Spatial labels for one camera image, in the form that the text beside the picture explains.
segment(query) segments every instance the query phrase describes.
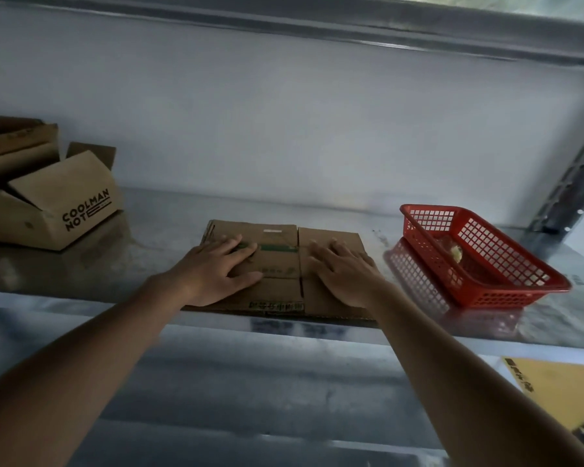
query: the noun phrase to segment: red basket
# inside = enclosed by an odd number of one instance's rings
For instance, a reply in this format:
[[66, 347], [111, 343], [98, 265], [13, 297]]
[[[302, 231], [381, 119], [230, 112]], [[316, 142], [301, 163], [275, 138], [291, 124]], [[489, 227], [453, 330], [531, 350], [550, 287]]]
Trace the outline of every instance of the red basket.
[[[472, 211], [438, 205], [400, 211], [405, 239], [463, 307], [518, 308], [571, 290], [562, 274]], [[446, 234], [463, 249], [460, 263], [438, 241]]]

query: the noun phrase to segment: hand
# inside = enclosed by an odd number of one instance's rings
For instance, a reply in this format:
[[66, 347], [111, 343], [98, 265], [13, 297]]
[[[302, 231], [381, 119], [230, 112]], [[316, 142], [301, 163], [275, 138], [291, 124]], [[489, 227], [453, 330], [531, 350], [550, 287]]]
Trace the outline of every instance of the hand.
[[231, 252], [242, 240], [241, 235], [215, 242], [206, 242], [188, 251], [169, 271], [157, 276], [170, 297], [181, 305], [205, 306], [216, 303], [259, 282], [262, 272], [248, 272], [237, 277], [227, 276], [232, 268], [257, 249], [253, 243]]
[[351, 251], [336, 239], [328, 248], [312, 242], [310, 252], [311, 270], [345, 305], [367, 308], [377, 290], [391, 286], [368, 254]]

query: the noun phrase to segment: forearm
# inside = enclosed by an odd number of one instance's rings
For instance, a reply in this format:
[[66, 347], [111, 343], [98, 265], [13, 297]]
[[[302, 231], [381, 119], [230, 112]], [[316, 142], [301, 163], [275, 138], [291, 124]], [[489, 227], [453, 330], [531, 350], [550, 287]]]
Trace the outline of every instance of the forearm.
[[181, 306], [150, 281], [0, 377], [0, 467], [64, 465]]
[[459, 467], [584, 465], [584, 447], [474, 353], [386, 286], [368, 308]]

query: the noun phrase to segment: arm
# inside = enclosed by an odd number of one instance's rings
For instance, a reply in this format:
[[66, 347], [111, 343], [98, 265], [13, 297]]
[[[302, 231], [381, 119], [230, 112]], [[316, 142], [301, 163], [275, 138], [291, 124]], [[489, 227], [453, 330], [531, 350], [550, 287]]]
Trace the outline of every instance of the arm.
[[385, 281], [371, 258], [336, 241], [311, 250], [335, 297], [379, 323], [456, 465], [584, 466], [571, 433]]
[[136, 294], [0, 377], [0, 467], [67, 463], [95, 419], [184, 305], [205, 306], [257, 283], [228, 278], [256, 249], [229, 253], [241, 236], [206, 243], [150, 278]]

